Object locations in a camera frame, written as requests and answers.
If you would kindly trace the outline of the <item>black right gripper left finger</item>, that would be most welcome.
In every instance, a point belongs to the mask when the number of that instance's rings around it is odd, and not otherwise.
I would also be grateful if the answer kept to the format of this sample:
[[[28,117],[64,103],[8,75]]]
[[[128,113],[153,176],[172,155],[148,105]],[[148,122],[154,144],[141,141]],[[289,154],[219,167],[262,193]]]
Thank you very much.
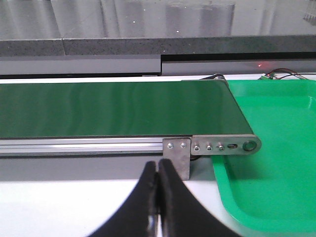
[[[91,237],[155,237],[158,214],[156,163],[145,164],[138,183],[119,209]]]

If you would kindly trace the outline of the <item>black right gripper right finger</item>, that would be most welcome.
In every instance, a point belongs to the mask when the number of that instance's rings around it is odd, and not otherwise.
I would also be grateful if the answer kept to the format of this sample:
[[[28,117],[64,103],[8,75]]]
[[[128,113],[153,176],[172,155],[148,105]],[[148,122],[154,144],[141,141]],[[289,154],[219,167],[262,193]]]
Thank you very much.
[[[172,161],[158,163],[160,215],[164,237],[238,237],[194,197]]]

